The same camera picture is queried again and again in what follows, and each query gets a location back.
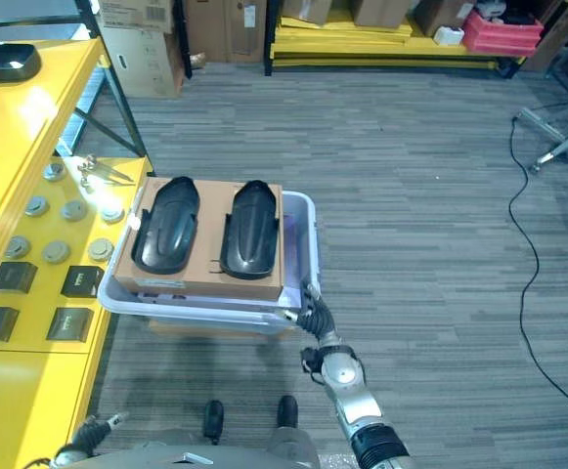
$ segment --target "red box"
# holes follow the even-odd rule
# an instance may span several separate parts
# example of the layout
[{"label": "red box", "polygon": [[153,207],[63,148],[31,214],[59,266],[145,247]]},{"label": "red box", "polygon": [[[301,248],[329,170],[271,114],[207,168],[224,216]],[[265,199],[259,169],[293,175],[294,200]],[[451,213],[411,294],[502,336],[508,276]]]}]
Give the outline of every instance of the red box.
[{"label": "red box", "polygon": [[536,46],[512,46],[481,39],[480,37],[463,36],[461,40],[469,51],[491,54],[494,56],[531,57],[536,53]]},{"label": "red box", "polygon": [[463,26],[463,44],[473,52],[528,57],[536,52],[543,29],[538,20],[535,24],[497,24],[473,11]]}]

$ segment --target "yellow shelf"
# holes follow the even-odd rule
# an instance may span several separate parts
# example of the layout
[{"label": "yellow shelf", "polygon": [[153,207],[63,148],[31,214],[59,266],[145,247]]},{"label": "yellow shelf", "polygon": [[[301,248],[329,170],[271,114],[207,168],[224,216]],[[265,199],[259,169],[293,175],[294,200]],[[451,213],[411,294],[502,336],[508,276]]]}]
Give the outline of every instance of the yellow shelf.
[{"label": "yellow shelf", "polygon": [[38,74],[21,83],[0,84],[0,258],[104,53],[100,39],[34,45],[42,61]]},{"label": "yellow shelf", "polygon": [[[101,219],[99,213],[106,204],[112,207],[120,206],[127,213],[138,188],[138,182],[149,168],[146,158],[100,158],[100,160],[128,175],[134,183],[113,187],[91,176],[90,181],[99,184],[88,193],[79,185],[80,174],[76,166],[81,164],[80,157],[64,159],[53,157],[50,161],[62,161],[66,165],[68,175],[56,183],[41,179],[32,190],[32,195],[41,195],[49,201],[49,210],[37,218],[23,215],[12,235],[21,235],[30,241],[31,250],[20,261],[30,262],[38,270],[28,293],[0,291],[0,306],[19,311],[10,340],[0,341],[0,350],[62,353],[90,351],[91,340],[56,342],[45,340],[45,337],[58,307],[92,310],[89,337],[94,335],[101,319],[101,305],[95,298],[66,298],[62,295],[66,272],[69,266],[99,266],[105,269],[105,262],[97,263],[89,259],[87,247],[91,241],[99,237],[110,239],[115,244],[125,225],[126,217],[118,223],[108,224]],[[85,201],[88,207],[88,213],[78,222],[68,222],[60,215],[60,209],[71,200]],[[42,249],[46,244],[57,239],[68,244],[70,255],[61,264],[47,264],[42,260]]]},{"label": "yellow shelf", "polygon": [[0,468],[53,457],[66,443],[87,356],[0,352]]},{"label": "yellow shelf", "polygon": [[[100,158],[105,165],[128,175],[133,183],[114,186],[90,176],[92,190],[87,191],[79,185],[78,157],[51,158],[47,162],[55,161],[66,165],[67,176],[55,183],[41,179],[31,190],[32,195],[47,198],[49,210],[37,218],[23,215],[13,231],[13,235],[22,235],[31,244],[29,253],[20,258],[38,268],[31,288],[26,294],[0,291],[0,306],[19,311],[9,341],[0,341],[3,469],[20,469],[32,459],[52,457],[86,415],[110,313],[96,299],[64,297],[62,285],[68,266],[106,268],[107,263],[88,258],[87,247],[97,237],[106,237],[116,246],[129,207],[152,169],[147,158]],[[68,222],[60,215],[64,203],[73,199],[85,200],[88,206],[87,215],[78,222]],[[107,205],[120,205],[125,210],[123,220],[116,224],[101,220],[99,212]],[[41,252],[46,243],[55,239],[69,245],[70,256],[62,264],[49,265],[42,261]],[[63,306],[93,311],[85,342],[46,339],[55,309]]]},{"label": "yellow shelf", "polygon": [[277,57],[274,66],[440,66],[447,68],[484,68],[496,69],[495,61],[475,61],[475,60],[451,60],[433,59],[419,57],[415,59],[407,58],[365,58],[364,56],[356,58],[326,58],[326,57]]},{"label": "yellow shelf", "polygon": [[275,66],[310,64],[307,57],[312,56],[311,64],[426,66],[435,63],[431,66],[487,68],[492,65],[485,63],[491,63],[497,55],[473,53],[461,44],[440,46],[425,37],[409,19],[396,29],[358,27],[350,13],[340,10],[331,11],[323,26],[281,18],[271,46]]}]

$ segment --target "brown cardboard box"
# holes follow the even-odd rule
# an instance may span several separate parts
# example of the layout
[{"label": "brown cardboard box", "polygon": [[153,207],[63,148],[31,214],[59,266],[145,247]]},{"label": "brown cardboard box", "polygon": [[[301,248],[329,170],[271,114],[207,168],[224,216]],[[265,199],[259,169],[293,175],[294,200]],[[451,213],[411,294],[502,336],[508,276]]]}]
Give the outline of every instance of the brown cardboard box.
[{"label": "brown cardboard box", "polygon": [[331,0],[284,0],[282,15],[315,24],[325,24]]},{"label": "brown cardboard box", "polygon": [[173,0],[99,0],[99,9],[107,27],[135,27],[170,34],[173,3]]},{"label": "brown cardboard box", "polygon": [[555,21],[550,30],[536,50],[536,54],[527,59],[520,67],[521,70],[545,71],[558,54],[562,46],[568,41],[568,7]]},{"label": "brown cardboard box", "polygon": [[225,2],[228,62],[261,62],[264,56],[266,0]]},{"label": "brown cardboard box", "polygon": [[208,62],[260,62],[264,54],[266,0],[188,0],[191,54]]},{"label": "brown cardboard box", "polygon": [[[157,191],[169,178],[148,178],[143,189],[138,214],[151,209]],[[186,267],[178,274],[162,276],[140,270],[132,261],[131,251],[136,231],[130,230],[114,277],[127,289],[144,293],[173,293],[177,295],[221,296],[254,300],[277,300],[284,286],[284,211],[282,187],[269,185],[277,201],[280,219],[279,239],[273,273],[257,280],[242,280],[223,273],[218,259],[225,230],[225,216],[232,212],[234,195],[242,183],[195,181],[200,197],[197,214],[197,235]]]},{"label": "brown cardboard box", "polygon": [[411,0],[352,0],[353,22],[357,26],[399,27]]},{"label": "brown cardboard box", "polygon": [[475,0],[422,0],[414,19],[425,36],[433,37],[440,26],[461,27]]},{"label": "brown cardboard box", "polygon": [[101,26],[109,59],[130,98],[177,98],[184,67],[174,34]]},{"label": "brown cardboard box", "polygon": [[226,62],[224,0],[187,0],[186,26],[190,53],[205,53],[208,62]]}]

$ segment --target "white box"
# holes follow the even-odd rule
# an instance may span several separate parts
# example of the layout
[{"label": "white box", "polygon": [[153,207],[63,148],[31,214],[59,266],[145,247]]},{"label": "white box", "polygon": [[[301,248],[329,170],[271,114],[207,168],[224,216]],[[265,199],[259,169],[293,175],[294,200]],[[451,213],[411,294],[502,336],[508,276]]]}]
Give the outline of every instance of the white box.
[{"label": "white box", "polygon": [[103,25],[170,33],[173,0],[99,0]]},{"label": "white box", "polygon": [[101,34],[127,97],[177,98],[180,95],[184,68],[174,35],[104,26]]},{"label": "white box", "polygon": [[[138,206],[134,201],[132,211]],[[99,302],[117,314],[174,319],[177,325],[278,334],[292,326],[284,317],[287,310],[300,311],[299,286],[307,278],[319,290],[320,267],[316,210],[310,197],[284,191],[285,283],[278,301],[240,300],[233,298],[184,297],[172,295],[134,295],[113,276],[113,271],[127,237],[126,225],[99,285]]]},{"label": "white box", "polygon": [[460,27],[440,26],[433,35],[433,42],[440,46],[457,46],[463,39]]}]

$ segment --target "yellow workbench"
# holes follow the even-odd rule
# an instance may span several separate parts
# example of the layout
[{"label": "yellow workbench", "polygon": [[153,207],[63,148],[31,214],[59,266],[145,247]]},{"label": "yellow workbench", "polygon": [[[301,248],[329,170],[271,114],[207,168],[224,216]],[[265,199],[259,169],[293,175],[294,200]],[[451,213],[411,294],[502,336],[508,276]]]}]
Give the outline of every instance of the yellow workbench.
[{"label": "yellow workbench", "polygon": [[[101,356],[109,312],[95,298],[67,298],[61,294],[69,266],[99,266],[89,259],[93,239],[104,237],[116,245],[126,216],[109,224],[100,210],[109,205],[128,212],[151,165],[146,157],[99,158],[133,182],[120,184],[89,176],[80,185],[74,156],[52,157],[55,145],[79,99],[90,73],[105,53],[100,39],[34,43],[42,66],[21,83],[0,84],[0,263],[13,235],[26,237],[31,249],[17,261],[37,267],[29,291],[0,291],[0,306],[18,311],[7,341],[0,340],[0,469],[20,469],[38,457],[52,457],[67,443],[88,407]],[[42,178],[50,162],[63,162],[67,174],[57,182]],[[46,197],[49,210],[40,217],[23,215],[34,195]],[[61,208],[71,200],[85,202],[86,216],[69,222]],[[43,247],[63,240],[68,258],[51,265],[42,259]],[[53,341],[47,333],[56,308],[90,310],[88,332],[81,341]]]},{"label": "yellow workbench", "polygon": [[100,39],[34,45],[42,61],[38,74],[0,84],[0,257],[104,53]]}]

